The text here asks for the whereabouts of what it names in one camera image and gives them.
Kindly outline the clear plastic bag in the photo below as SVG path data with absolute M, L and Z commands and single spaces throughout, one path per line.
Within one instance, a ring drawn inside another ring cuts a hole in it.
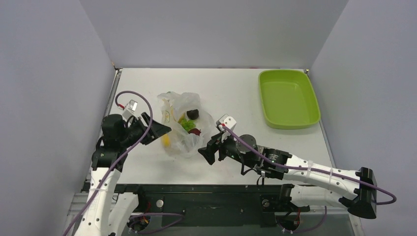
M 161 105 L 162 124 L 171 128 L 161 143 L 172 157 L 190 158 L 198 154 L 211 136 L 212 116 L 201 104 L 199 94 L 169 91 L 157 96 Z

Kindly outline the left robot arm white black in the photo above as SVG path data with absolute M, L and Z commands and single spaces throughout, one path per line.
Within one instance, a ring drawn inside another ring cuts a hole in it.
M 147 113 L 127 120 L 120 114 L 103 118 L 102 137 L 92 155 L 92 171 L 87 206 L 82 211 L 77 236 L 120 236 L 133 211 L 146 207 L 147 198 L 139 187 L 123 190 L 116 203 L 113 195 L 121 176 L 128 148 L 148 145 L 171 128 L 154 121 Z

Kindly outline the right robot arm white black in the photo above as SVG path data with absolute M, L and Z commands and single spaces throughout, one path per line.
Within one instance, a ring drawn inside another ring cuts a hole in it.
M 349 171 L 320 165 L 283 150 L 258 145 L 256 139 L 248 134 L 238 139 L 222 137 L 223 133 L 213 136 L 206 147 L 198 150 L 210 165 L 216 161 L 216 155 L 219 161 L 229 157 L 262 178 L 306 184 L 281 189 L 277 203 L 282 209 L 332 206 L 346 209 L 360 218 L 376 218 L 377 191 L 372 188 L 376 185 L 372 169 L 362 167 L 358 171 Z

